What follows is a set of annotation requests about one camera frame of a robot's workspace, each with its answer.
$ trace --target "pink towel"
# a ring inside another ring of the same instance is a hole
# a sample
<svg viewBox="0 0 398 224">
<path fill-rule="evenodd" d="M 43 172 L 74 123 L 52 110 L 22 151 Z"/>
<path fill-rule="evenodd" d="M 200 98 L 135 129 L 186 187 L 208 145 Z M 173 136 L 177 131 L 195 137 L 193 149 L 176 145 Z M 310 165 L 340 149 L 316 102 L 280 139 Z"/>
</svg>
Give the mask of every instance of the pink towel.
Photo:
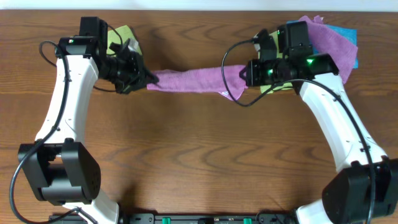
<svg viewBox="0 0 398 224">
<path fill-rule="evenodd" d="M 320 16 L 316 16 L 313 21 L 308 16 L 303 16 L 299 21 L 307 22 L 308 34 L 312 45 L 320 53 L 330 54 L 345 84 L 354 67 L 358 47 L 331 28 L 323 25 Z"/>
<path fill-rule="evenodd" d="M 246 82 L 239 77 L 244 65 L 224 66 L 224 74 L 229 90 L 238 99 L 247 88 Z M 201 68 L 176 72 L 172 70 L 155 71 L 159 77 L 156 84 L 148 84 L 148 90 L 158 90 L 179 93 L 219 93 L 232 100 L 224 86 L 220 67 Z"/>
</svg>

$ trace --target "yellow-green cloth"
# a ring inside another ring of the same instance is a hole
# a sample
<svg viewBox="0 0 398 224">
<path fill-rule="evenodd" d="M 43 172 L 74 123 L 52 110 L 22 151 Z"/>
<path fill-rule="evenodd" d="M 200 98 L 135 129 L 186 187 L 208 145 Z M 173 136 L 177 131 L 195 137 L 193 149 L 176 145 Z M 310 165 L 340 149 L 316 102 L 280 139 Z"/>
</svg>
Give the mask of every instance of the yellow-green cloth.
<svg viewBox="0 0 398 224">
<path fill-rule="evenodd" d="M 276 44 L 276 57 L 277 58 L 282 58 L 282 53 L 279 53 L 279 46 L 278 46 L 278 34 L 277 31 L 269 34 L 270 36 L 272 36 L 274 38 L 274 42 Z M 260 87 L 260 91 L 261 93 L 264 93 L 266 90 L 268 90 L 271 87 L 271 85 L 264 85 Z M 286 83 L 285 85 L 281 86 L 281 87 L 277 87 L 274 90 L 290 90 L 292 88 L 292 84 L 291 83 Z"/>
<path fill-rule="evenodd" d="M 123 42 L 125 42 L 128 38 L 131 38 L 132 41 L 137 41 L 134 34 L 132 33 L 129 26 L 124 25 L 116 29 L 116 31 L 122 37 Z M 115 44 L 120 44 L 120 38 L 118 35 L 115 34 L 113 30 L 108 31 L 108 49 L 106 50 L 107 54 L 113 54 L 113 50 L 109 49 L 111 43 L 114 42 Z M 137 44 L 136 52 L 142 55 L 141 48 Z"/>
</svg>

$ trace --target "black bracket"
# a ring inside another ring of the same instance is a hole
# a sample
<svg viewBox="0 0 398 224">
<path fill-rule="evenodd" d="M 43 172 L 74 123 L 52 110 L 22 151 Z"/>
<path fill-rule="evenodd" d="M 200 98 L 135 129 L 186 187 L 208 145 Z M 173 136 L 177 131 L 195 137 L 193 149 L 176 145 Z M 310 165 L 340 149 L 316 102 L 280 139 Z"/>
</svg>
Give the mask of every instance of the black bracket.
<svg viewBox="0 0 398 224">
<path fill-rule="evenodd" d="M 292 22 L 278 27 L 279 53 L 292 57 L 309 56 L 313 53 L 305 21 Z"/>
<path fill-rule="evenodd" d="M 260 45 L 260 62 L 276 59 L 276 44 L 274 38 L 268 34 L 266 29 L 257 34 L 254 44 Z"/>
<path fill-rule="evenodd" d="M 383 158 L 374 163 L 376 201 L 373 218 L 394 213 L 398 201 L 398 159 Z M 369 165 L 358 162 L 343 169 L 323 189 L 322 202 L 333 223 L 354 223 L 366 219 L 370 201 Z"/>
<path fill-rule="evenodd" d="M 106 59 L 108 24 L 98 17 L 82 17 L 79 35 L 62 37 L 58 44 L 65 55 L 93 57 L 99 70 Z M 60 58 L 60 52 L 56 51 L 55 55 Z"/>
<path fill-rule="evenodd" d="M 159 81 L 146 69 L 142 55 L 129 48 L 130 41 L 128 39 L 122 45 L 112 43 L 109 48 L 117 54 L 115 57 L 107 56 L 99 71 L 99 77 L 113 83 L 116 93 L 120 94 L 129 94 Z"/>
<path fill-rule="evenodd" d="M 21 144 L 19 161 L 33 145 Z M 50 163 L 59 156 L 62 163 Z M 66 139 L 63 144 L 44 144 L 22 169 L 39 201 L 49 201 L 53 205 L 90 204 L 100 192 L 100 166 L 82 143 L 72 139 Z"/>
<path fill-rule="evenodd" d="M 253 59 L 240 71 L 239 77 L 246 81 L 247 86 L 261 86 L 273 85 L 294 78 L 312 80 L 315 75 L 324 73 L 338 75 L 338 72 L 339 70 L 329 54 L 316 54 L 288 60 L 277 58 L 265 62 Z M 293 86 L 299 90 L 301 84 L 294 83 Z"/>
</svg>

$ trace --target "table surface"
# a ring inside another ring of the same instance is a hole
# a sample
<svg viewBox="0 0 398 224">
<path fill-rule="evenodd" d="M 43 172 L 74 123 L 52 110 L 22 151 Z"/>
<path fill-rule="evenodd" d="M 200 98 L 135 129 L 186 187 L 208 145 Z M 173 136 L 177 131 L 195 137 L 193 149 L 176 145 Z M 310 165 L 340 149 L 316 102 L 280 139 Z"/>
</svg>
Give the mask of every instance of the table surface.
<svg viewBox="0 0 398 224">
<path fill-rule="evenodd" d="M 218 67 L 229 46 L 303 15 L 358 30 L 359 69 L 345 85 L 377 143 L 398 157 L 398 14 L 355 12 L 0 12 L 0 222 L 14 223 L 8 188 L 20 143 L 33 142 L 49 108 L 55 68 L 39 55 L 43 40 L 78 33 L 81 16 L 135 29 L 151 70 Z M 50 55 L 51 47 L 45 52 Z M 241 47 L 227 64 L 256 56 Z M 99 86 L 111 84 L 99 81 Z M 244 93 L 248 101 L 258 89 Z M 321 196 L 336 175 L 329 146 L 293 91 L 242 108 L 216 93 L 93 90 L 85 146 L 100 164 L 102 189 L 128 212 L 256 213 L 291 210 Z M 16 203 L 27 218 L 64 209 L 36 201 L 23 175 Z M 393 223 L 398 215 L 375 223 Z"/>
</svg>

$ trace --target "black joint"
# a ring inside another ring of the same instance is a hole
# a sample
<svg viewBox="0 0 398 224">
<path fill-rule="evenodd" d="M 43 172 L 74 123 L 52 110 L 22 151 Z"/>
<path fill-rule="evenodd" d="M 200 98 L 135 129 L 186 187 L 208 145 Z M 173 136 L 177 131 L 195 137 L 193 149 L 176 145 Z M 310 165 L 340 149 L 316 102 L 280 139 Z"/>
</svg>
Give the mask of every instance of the black joint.
<svg viewBox="0 0 398 224">
<path fill-rule="evenodd" d="M 100 69 L 102 61 L 106 58 L 108 25 L 98 17 L 82 17 L 79 35 L 62 37 L 58 45 L 65 55 L 81 55 L 83 58 L 93 57 L 95 64 Z M 58 58 L 60 57 L 60 52 L 56 51 L 55 54 Z"/>
<path fill-rule="evenodd" d="M 370 168 L 351 163 L 323 189 L 322 203 L 332 223 L 356 223 L 367 218 L 370 200 Z M 398 202 L 398 159 L 374 163 L 376 200 L 373 218 L 394 213 Z"/>
<path fill-rule="evenodd" d="M 34 144 L 21 144 L 21 161 Z M 61 155 L 63 164 L 51 164 Z M 44 144 L 22 167 L 37 200 L 53 205 L 67 202 L 89 204 L 100 192 L 100 166 L 80 142 L 65 139 L 59 144 Z"/>
<path fill-rule="evenodd" d="M 246 80 L 246 76 L 244 75 L 246 73 L 246 67 L 244 67 L 240 72 L 239 72 L 239 77 L 243 80 Z"/>
<path fill-rule="evenodd" d="M 268 30 L 261 30 L 254 43 L 260 45 L 260 62 L 276 59 L 276 44 L 274 38 L 268 34 Z"/>
<path fill-rule="evenodd" d="M 142 55 L 132 51 L 128 46 L 131 40 L 125 41 L 115 57 L 106 57 L 99 71 L 99 77 L 109 80 L 115 85 L 116 93 L 129 94 L 131 91 L 145 88 L 149 83 L 157 83 L 159 79 L 144 65 Z"/>
<path fill-rule="evenodd" d="M 279 53 L 292 57 L 309 56 L 313 53 L 305 21 L 293 22 L 278 27 Z"/>
<path fill-rule="evenodd" d="M 120 44 L 116 44 L 116 43 L 111 43 L 111 45 L 109 46 L 109 49 L 113 50 L 113 52 L 119 52 L 121 50 L 121 45 Z"/>
</svg>

